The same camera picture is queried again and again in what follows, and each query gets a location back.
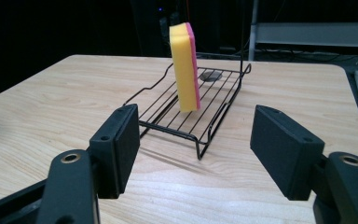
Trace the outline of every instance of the wire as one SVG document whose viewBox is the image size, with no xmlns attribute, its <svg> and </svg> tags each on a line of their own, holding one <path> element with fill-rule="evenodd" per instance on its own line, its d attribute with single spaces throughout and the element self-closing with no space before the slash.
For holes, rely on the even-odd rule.
<svg viewBox="0 0 358 224">
<path fill-rule="evenodd" d="M 274 21 L 276 21 L 276 20 L 278 19 L 279 15 L 281 15 L 281 11 L 282 11 L 282 8 L 283 8 L 283 6 L 284 6 L 285 3 L 286 3 L 286 0 L 283 0 L 282 5 L 281 5 L 281 7 L 280 7 L 279 10 L 278 10 L 277 15 L 275 16 Z"/>
</svg>

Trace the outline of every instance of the table surface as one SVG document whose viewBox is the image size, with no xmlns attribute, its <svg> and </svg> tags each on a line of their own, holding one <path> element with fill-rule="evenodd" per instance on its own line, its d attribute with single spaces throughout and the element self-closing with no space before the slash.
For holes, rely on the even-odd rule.
<svg viewBox="0 0 358 224">
<path fill-rule="evenodd" d="M 61 152 L 86 149 L 110 114 L 152 86 L 171 62 L 75 55 L 1 93 L 0 199 L 45 179 Z M 240 69 L 237 61 L 198 64 Z M 142 138 L 126 192 L 99 201 L 102 223 L 315 222 L 314 194 L 305 202 L 288 201 L 250 149 L 255 106 L 279 109 L 319 136 L 324 155 L 358 155 L 358 108 L 345 72 L 324 64 L 252 67 L 201 161 L 193 144 L 173 135 Z M 148 94 L 134 102 L 141 112 L 155 99 Z"/>
</svg>

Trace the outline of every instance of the dark background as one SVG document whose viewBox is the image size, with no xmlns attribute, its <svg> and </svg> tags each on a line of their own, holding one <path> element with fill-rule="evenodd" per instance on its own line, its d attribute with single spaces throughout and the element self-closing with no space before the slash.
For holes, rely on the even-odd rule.
<svg viewBox="0 0 358 224">
<path fill-rule="evenodd" d="M 253 1 L 0 0 L 0 92 L 73 54 L 170 57 L 168 27 L 190 21 L 197 51 L 235 53 Z M 358 21 L 358 0 L 264 0 L 259 21 Z"/>
</svg>

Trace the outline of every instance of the metal rack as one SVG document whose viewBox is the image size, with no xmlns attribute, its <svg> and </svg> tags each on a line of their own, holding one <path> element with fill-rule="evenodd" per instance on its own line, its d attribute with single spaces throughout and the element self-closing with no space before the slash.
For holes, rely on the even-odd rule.
<svg viewBox="0 0 358 224">
<path fill-rule="evenodd" d="M 150 88 L 136 92 L 124 105 L 134 100 L 143 91 L 153 90 L 169 73 L 173 72 L 172 64 L 164 76 Z M 252 70 L 249 63 L 243 71 L 232 71 L 199 67 L 201 109 L 189 113 L 180 113 L 175 82 L 139 116 L 139 124 L 144 127 L 140 137 L 149 130 L 170 133 L 193 141 L 196 145 L 197 158 L 202 156 L 211 144 L 220 124 L 241 89 L 242 78 Z"/>
</svg>

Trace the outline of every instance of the yellow sponge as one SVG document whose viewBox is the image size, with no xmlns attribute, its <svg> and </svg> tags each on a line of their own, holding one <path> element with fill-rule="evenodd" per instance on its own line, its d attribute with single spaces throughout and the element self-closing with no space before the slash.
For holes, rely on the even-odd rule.
<svg viewBox="0 0 358 224">
<path fill-rule="evenodd" d="M 170 27 L 173 67 L 181 112 L 200 109 L 196 45 L 190 23 Z"/>
</svg>

